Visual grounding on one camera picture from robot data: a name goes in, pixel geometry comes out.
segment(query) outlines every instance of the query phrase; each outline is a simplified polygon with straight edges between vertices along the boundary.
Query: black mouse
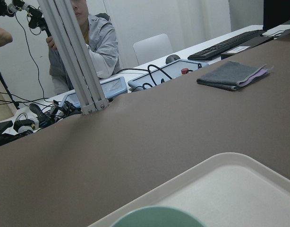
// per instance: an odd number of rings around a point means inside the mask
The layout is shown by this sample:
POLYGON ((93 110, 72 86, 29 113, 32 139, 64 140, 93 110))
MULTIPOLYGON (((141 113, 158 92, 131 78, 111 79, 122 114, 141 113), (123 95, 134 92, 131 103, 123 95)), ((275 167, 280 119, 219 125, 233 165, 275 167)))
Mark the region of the black mouse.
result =
POLYGON ((178 60, 178 59, 181 59, 179 56, 177 56, 176 54, 172 54, 172 55, 169 55, 167 58, 166 58, 166 64, 170 63, 170 62, 173 62, 175 60, 178 60))

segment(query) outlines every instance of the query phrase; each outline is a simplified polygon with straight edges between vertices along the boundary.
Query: hand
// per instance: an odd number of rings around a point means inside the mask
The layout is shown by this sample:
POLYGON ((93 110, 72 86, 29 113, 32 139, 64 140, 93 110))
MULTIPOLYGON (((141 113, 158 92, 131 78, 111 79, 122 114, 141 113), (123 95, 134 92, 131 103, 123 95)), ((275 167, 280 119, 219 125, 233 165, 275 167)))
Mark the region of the hand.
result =
POLYGON ((47 43, 49 48, 52 48, 53 50, 57 49, 55 41, 54 41, 54 39, 51 36, 47 37, 45 41, 46 41, 46 43, 47 43))

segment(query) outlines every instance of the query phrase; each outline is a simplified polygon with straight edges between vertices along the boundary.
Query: gray towel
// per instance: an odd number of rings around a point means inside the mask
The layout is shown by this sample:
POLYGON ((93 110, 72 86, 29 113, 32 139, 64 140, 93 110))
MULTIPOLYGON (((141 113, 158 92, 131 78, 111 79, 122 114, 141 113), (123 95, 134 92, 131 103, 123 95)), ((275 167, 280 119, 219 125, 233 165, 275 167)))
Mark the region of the gray towel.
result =
POLYGON ((198 84, 211 87, 237 90, 248 85, 254 79, 268 74, 268 69, 264 67, 255 68, 238 62, 228 61, 214 71, 201 76, 196 81, 198 84))

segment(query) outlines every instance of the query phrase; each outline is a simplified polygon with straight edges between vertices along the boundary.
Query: keyboard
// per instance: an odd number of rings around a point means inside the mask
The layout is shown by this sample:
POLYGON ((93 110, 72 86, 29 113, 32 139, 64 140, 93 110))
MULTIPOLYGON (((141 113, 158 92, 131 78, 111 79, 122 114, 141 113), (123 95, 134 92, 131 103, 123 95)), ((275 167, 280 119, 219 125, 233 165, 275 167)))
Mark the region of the keyboard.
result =
POLYGON ((263 30, 254 30, 249 32, 244 32, 235 37, 227 39, 221 43, 208 47, 202 51, 196 52, 188 57, 188 60, 211 60, 216 55, 219 55, 233 47, 238 46, 256 36, 261 35, 265 31, 263 30))

